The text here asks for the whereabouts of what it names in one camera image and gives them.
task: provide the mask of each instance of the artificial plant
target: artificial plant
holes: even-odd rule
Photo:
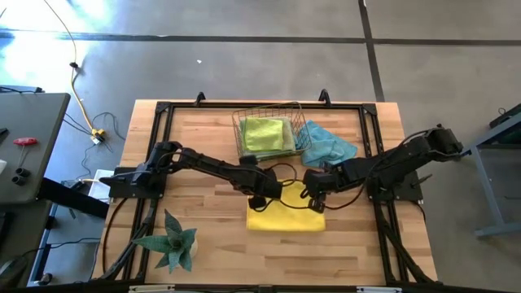
[[[148,250],[164,253],[160,262],[155,268],[169,267],[172,273],[177,265],[191,272],[192,259],[190,249],[195,241],[195,231],[197,229],[184,230],[179,221],[164,210],[164,227],[166,235],[152,235],[135,239],[134,243]]]

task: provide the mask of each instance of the metal wire basket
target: metal wire basket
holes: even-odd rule
[[[286,151],[248,151],[244,147],[243,125],[248,117],[255,118],[287,118],[291,124],[291,131],[295,140],[296,149]],[[263,107],[253,107],[237,110],[232,113],[234,122],[235,140],[237,142],[237,153],[239,158],[245,155],[254,155],[257,160],[271,160],[279,157],[300,155],[303,151],[311,147],[311,137],[309,136],[306,119],[302,112],[302,106],[297,102],[273,104]]]

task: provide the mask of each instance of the green cloth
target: green cloth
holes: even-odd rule
[[[295,136],[293,135],[293,130],[291,129],[291,121],[288,117],[275,117],[271,118],[274,120],[280,120],[283,122],[282,125],[282,140],[284,141],[282,144],[282,151],[291,152],[296,150],[295,145]],[[246,125],[245,120],[241,120],[239,122],[239,128],[241,133],[241,138],[243,141],[243,155],[254,155],[257,159],[264,158],[266,156],[280,154],[281,151],[249,151],[244,146],[244,125]]]
[[[280,120],[246,118],[244,146],[249,151],[282,150],[282,125]]]

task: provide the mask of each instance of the gray floor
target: gray floor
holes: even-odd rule
[[[151,35],[363,37],[356,0],[50,1],[73,32]],[[12,2],[4,28],[63,31],[42,2]],[[366,0],[374,37],[417,39],[520,39],[521,2],[515,0]],[[0,81],[69,92],[72,44],[47,34],[0,39]],[[84,74],[77,90],[91,116],[117,115],[127,130],[136,98],[290,98],[314,100],[327,88],[334,100],[374,101],[366,45],[223,42],[77,42]],[[463,142],[486,130],[499,107],[521,101],[521,46],[376,46],[386,101],[398,102],[406,133],[442,123]],[[68,113],[82,123],[72,101]],[[112,129],[112,121],[96,126]],[[94,148],[87,166],[114,168],[123,142],[110,137],[113,153]],[[64,125],[47,171],[73,179],[89,139]],[[484,192],[470,160],[429,164],[424,183],[427,228],[439,278],[447,284],[521,291],[520,234],[485,240],[475,229],[492,224]],[[509,204],[512,210],[521,207]],[[99,237],[103,223],[72,222],[61,213],[53,243]],[[89,229],[75,225],[89,222]],[[60,257],[83,269],[59,270],[61,280],[84,280],[89,265],[69,248]]]

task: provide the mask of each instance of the towel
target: towel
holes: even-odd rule
[[[282,201],[294,207],[307,207],[310,198],[300,198],[300,192],[304,188],[305,185],[299,181],[283,187]],[[323,213],[310,209],[288,208],[277,200],[274,200],[263,212],[255,212],[248,208],[246,216],[246,225],[249,230],[314,232],[323,231],[326,228]]]
[[[306,122],[311,147],[302,153],[302,164],[319,168],[328,164],[337,164],[351,159],[357,153],[357,147],[330,133],[311,120]]]
[[[295,137],[293,135],[293,130],[291,130],[291,121],[287,117],[276,117],[271,118],[273,120],[282,121],[282,151],[294,151],[296,149],[295,146]],[[241,120],[239,122],[240,133],[243,136],[243,155],[254,155],[257,158],[262,158],[274,154],[280,154],[281,151],[249,151],[244,146],[244,125],[246,124],[245,120]]]
[[[246,118],[244,146],[249,151],[282,150],[282,124],[280,120]]]

